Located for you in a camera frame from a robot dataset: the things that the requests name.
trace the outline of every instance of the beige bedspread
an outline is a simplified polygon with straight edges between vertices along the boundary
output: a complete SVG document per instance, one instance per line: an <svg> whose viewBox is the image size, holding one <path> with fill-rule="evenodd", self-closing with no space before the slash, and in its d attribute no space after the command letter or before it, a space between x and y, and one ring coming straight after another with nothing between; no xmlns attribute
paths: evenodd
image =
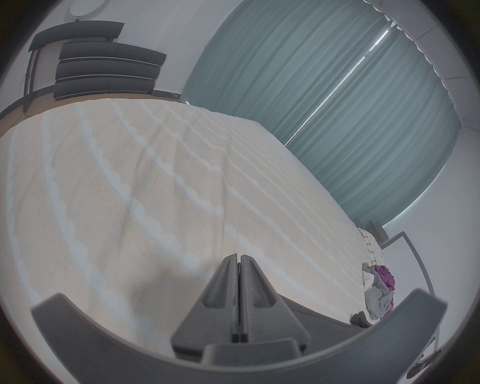
<svg viewBox="0 0 480 384"><path fill-rule="evenodd" d="M348 322L365 310L362 235L256 122L162 100L91 100L10 129L0 157L1 302L64 382L75 381L30 315L56 292L165 355L235 252L315 311Z"/></svg>

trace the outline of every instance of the wall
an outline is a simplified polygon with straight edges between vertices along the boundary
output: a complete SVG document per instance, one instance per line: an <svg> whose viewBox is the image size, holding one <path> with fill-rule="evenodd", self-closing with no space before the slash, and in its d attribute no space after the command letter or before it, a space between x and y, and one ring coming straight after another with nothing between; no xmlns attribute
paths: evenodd
<svg viewBox="0 0 480 384"><path fill-rule="evenodd" d="M0 111L23 96L25 72L33 36L68 22L72 0L62 0L30 37L11 63L0 85ZM125 23L119 43L153 49L167 55L155 89L181 93L205 45L241 0L110 0L91 20ZM40 51L34 90L53 85L62 43Z"/></svg>
<svg viewBox="0 0 480 384"><path fill-rule="evenodd" d="M448 302L439 345L458 329L480 288L480 133L464 129L433 183L384 225L389 237L405 231Z"/></svg>

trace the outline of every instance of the purple fabric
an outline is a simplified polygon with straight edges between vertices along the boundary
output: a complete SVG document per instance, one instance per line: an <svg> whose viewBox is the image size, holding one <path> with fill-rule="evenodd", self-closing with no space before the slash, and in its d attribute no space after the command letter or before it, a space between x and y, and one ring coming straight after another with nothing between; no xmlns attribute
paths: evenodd
<svg viewBox="0 0 480 384"><path fill-rule="evenodd" d="M375 271L378 273L378 275L380 276L382 281L385 283L387 288L390 291L394 291L395 290L395 279L394 279L393 275L390 273L390 271L388 270L388 268L385 265L374 265L373 267L375 268ZM392 311L392 309L393 309L393 299L390 302L390 304L391 304L391 307L388 310L388 312L385 313L385 315L388 315Z"/></svg>

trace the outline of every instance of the curtain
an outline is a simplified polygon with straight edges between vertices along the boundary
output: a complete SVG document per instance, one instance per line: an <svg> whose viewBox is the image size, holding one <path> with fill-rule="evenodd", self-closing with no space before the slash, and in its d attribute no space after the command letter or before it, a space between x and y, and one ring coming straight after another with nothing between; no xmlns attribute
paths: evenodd
<svg viewBox="0 0 480 384"><path fill-rule="evenodd" d="M390 24L360 0L245 0L181 98L255 120L285 144ZM431 183L459 130L433 67L394 28L288 149L351 219L383 225Z"/></svg>

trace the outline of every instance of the gray clothing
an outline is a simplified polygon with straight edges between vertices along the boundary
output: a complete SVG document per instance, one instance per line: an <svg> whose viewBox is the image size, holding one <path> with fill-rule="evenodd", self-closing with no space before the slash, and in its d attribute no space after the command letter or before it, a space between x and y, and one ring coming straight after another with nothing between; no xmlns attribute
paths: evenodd
<svg viewBox="0 0 480 384"><path fill-rule="evenodd" d="M375 277L372 288L365 291L365 304L368 313L372 320L381 319L390 310L393 291L388 289L373 266L370 267L367 263L363 263L362 270Z"/></svg>

